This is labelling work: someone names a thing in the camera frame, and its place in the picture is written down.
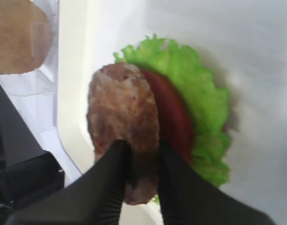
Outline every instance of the lettuce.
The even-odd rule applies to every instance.
[[[179,92],[195,129],[192,168],[220,187],[229,181],[229,167],[222,162],[229,137],[222,132],[228,117],[228,90],[218,88],[214,74],[204,68],[197,52],[175,40],[146,37],[137,48],[128,45],[116,62],[126,61],[166,76]]]

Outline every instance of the green lettuce leaf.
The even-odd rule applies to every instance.
[[[166,76],[179,92],[195,128],[192,168],[220,187],[229,181],[229,167],[222,162],[229,138],[222,132],[228,117],[228,90],[218,88],[214,74],[204,68],[197,52],[175,40],[146,37],[137,48],[128,45],[116,62],[126,61]]]

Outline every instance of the tomato slice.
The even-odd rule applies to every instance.
[[[154,93],[158,108],[159,137],[188,162],[194,144],[192,122],[177,90],[164,76],[141,69]]]

